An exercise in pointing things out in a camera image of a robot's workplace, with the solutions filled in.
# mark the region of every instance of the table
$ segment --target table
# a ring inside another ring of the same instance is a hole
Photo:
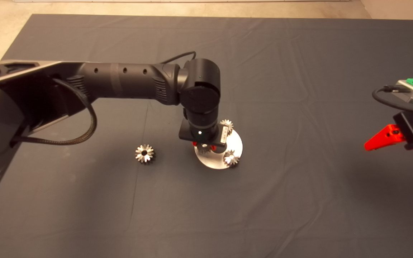
[[[87,142],[21,145],[0,183],[0,257],[413,257],[413,151],[362,147],[398,113],[372,90],[413,78],[413,21],[33,15],[4,59],[190,50],[221,68],[238,167],[208,169],[177,139],[180,106],[100,99]],[[134,160],[144,143],[150,166]]]

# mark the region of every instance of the cable connector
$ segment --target cable connector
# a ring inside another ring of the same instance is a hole
[[[401,85],[385,85],[383,87],[383,92],[393,92],[393,93],[409,93],[410,89],[403,87]]]

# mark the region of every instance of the red plastic part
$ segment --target red plastic part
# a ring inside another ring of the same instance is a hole
[[[377,150],[383,147],[404,142],[406,138],[401,133],[399,127],[395,124],[385,126],[378,134],[374,135],[370,140],[364,144],[367,151]]]

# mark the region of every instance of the metal gear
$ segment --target metal gear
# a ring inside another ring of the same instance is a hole
[[[228,166],[234,166],[237,165],[238,162],[240,161],[240,157],[237,157],[234,155],[234,150],[228,150],[226,151],[226,153],[224,154],[224,162],[228,165]]]
[[[211,151],[211,145],[208,144],[198,144],[197,150],[200,154],[206,154]]]
[[[135,150],[135,158],[142,164],[147,164],[149,161],[151,161],[151,158],[154,158],[154,149],[149,146],[149,144],[143,144],[140,145],[136,150]]]
[[[232,121],[228,120],[228,119],[224,119],[220,122],[220,124],[226,125],[227,127],[229,127],[228,131],[227,131],[227,135],[231,135],[232,130],[234,129],[234,124],[232,123]]]

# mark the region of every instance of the metal disc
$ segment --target metal disc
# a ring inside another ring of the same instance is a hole
[[[227,136],[226,139],[227,148],[222,153],[208,152],[205,154],[200,154],[197,147],[194,147],[195,154],[197,158],[207,167],[213,169],[225,169],[229,166],[224,162],[224,153],[226,151],[233,150],[236,156],[241,157],[243,152],[243,143],[238,133],[233,130],[231,135]]]

